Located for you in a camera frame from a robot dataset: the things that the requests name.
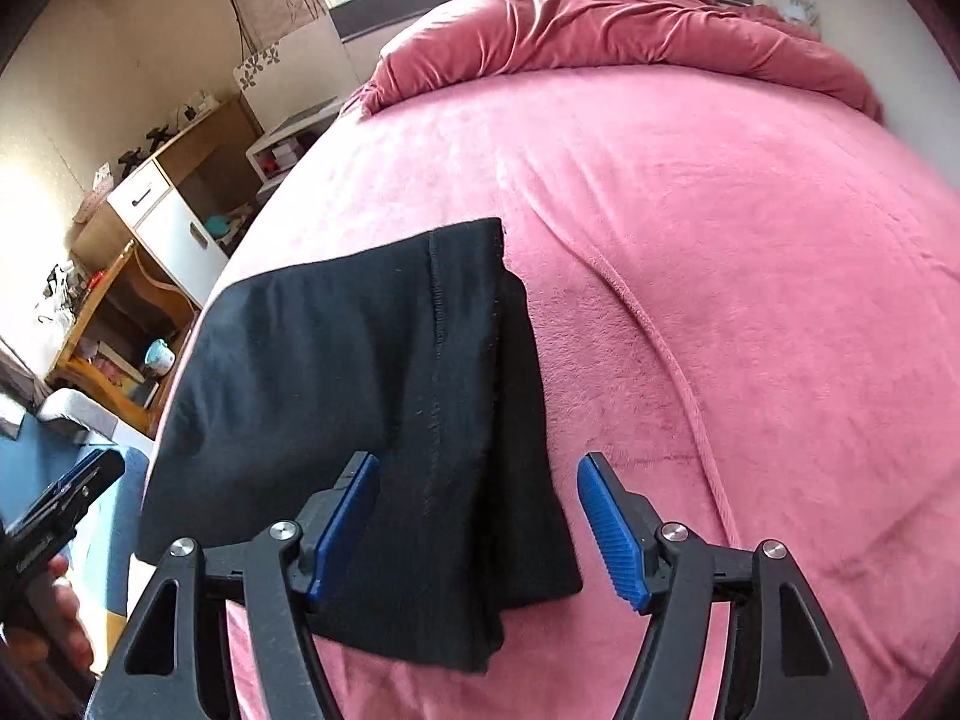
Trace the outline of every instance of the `finger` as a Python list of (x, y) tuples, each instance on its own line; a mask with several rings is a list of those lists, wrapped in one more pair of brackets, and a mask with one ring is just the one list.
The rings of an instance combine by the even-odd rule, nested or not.
[(59, 579), (61, 576), (64, 576), (66, 569), (69, 567), (70, 563), (66, 559), (66, 555), (54, 555), (47, 565), (47, 570), (50, 571), (50, 576), (54, 579)]
[(54, 602), (59, 613), (67, 620), (76, 620), (80, 613), (80, 599), (68, 581), (54, 584)]
[(19, 666), (35, 664), (45, 659), (49, 650), (47, 643), (38, 635), (19, 628), (8, 628), (4, 632), (7, 647), (13, 662)]
[(83, 630), (83, 625), (79, 622), (70, 625), (67, 645), (70, 647), (70, 655), (73, 656), (75, 666), (80, 669), (89, 669), (93, 666), (93, 647), (86, 631)]

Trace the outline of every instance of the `cable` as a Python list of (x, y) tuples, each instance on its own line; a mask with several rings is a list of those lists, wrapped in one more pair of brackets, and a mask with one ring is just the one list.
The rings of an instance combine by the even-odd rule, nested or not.
[(253, 41), (251, 41), (250, 33), (244, 28), (243, 19), (240, 16), (240, 9), (237, 7), (236, 0), (229, 0), (230, 7), (233, 8), (233, 16), (236, 18), (237, 30), (240, 33), (240, 63), (243, 64), (243, 61), (247, 58), (247, 53), (254, 55), (256, 50), (253, 47)]

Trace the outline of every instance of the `wooden shelf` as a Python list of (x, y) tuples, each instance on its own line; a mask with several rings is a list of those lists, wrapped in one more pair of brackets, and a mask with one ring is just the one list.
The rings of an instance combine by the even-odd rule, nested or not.
[[(100, 282), (90, 290), (46, 379), (50, 386), (56, 386), (62, 382), (75, 386), (104, 408), (115, 413), (123, 419), (123, 422), (152, 439), (157, 435), (157, 425), (160, 424), (160, 415), (169, 396), (174, 371), (167, 373), (160, 381), (160, 391), (152, 401), (150, 409), (144, 409), (133, 403), (122, 389), (114, 385), (92, 362), (75, 354), (80, 339), (91, 331), (97, 317), (107, 312), (107, 308), (112, 307), (110, 304), (117, 299), (113, 298), (112, 294), (119, 290), (119, 285), (122, 285), (123, 290), (120, 290), (119, 298), (128, 295), (128, 299), (133, 300), (134, 304), (144, 308), (151, 307), (151, 312), (164, 317), (162, 322), (164, 326), (173, 328), (173, 332), (167, 338), (170, 339), (171, 348), (178, 356), (179, 362), (179, 351), (186, 343), (199, 312), (178, 288), (158, 282), (145, 271), (141, 262), (141, 252), (137, 247), (136, 242), (129, 242)], [(121, 314), (117, 314), (116, 309), (112, 311), (116, 321)], [(126, 319), (124, 322), (129, 327), (133, 327), (133, 324)], [(147, 322), (145, 326), (150, 327), (150, 323)], [(143, 338), (143, 331), (138, 330), (138, 332)]]

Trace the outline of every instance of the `pink blanket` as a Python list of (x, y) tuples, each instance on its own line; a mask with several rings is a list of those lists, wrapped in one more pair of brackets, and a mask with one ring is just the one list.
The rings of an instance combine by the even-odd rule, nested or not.
[[(533, 71), (340, 119), (217, 290), (485, 215), (529, 292), (584, 591), (507, 613), (483, 677), (320, 642), (347, 720), (613, 716), (645, 622), (577, 503), (587, 450), (708, 541), (785, 541), (871, 717), (899, 717), (960, 630), (960, 197), (827, 95), (664, 65)], [(240, 610), (232, 644), (262, 718)]]
[(485, 76), (665, 62), (823, 92), (880, 119), (850, 61), (767, 8), (712, 0), (454, 0), (397, 35), (347, 109)]

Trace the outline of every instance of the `red object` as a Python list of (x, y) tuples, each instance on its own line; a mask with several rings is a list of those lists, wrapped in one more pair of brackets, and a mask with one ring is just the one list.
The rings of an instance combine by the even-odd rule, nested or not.
[(86, 289), (88, 292), (92, 292), (93, 289), (104, 280), (104, 276), (107, 275), (107, 271), (97, 271), (96, 274), (90, 276), (90, 280), (86, 282)]
[(263, 170), (266, 175), (272, 175), (280, 170), (280, 165), (277, 165), (277, 159), (275, 159), (275, 157), (261, 156), (257, 158), (257, 162), (259, 162), (260, 169)]

